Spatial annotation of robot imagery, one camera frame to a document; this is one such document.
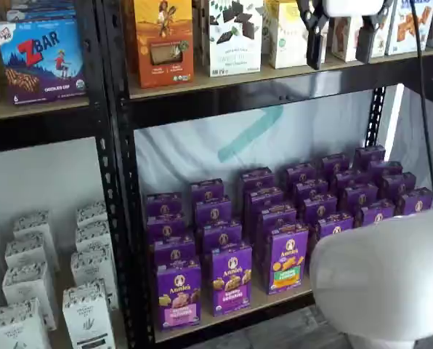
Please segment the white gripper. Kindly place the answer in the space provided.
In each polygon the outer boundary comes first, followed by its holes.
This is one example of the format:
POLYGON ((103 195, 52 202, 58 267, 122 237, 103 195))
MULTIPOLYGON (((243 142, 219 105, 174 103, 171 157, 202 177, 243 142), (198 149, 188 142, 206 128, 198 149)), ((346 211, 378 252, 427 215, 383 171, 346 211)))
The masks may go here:
POLYGON ((391 0, 297 0, 299 14, 307 29, 306 59, 309 67, 319 70, 321 66, 323 37, 322 29, 329 17, 362 16, 363 25, 359 30, 356 48, 356 60, 369 63, 374 52, 384 53, 389 13, 393 4, 391 0))

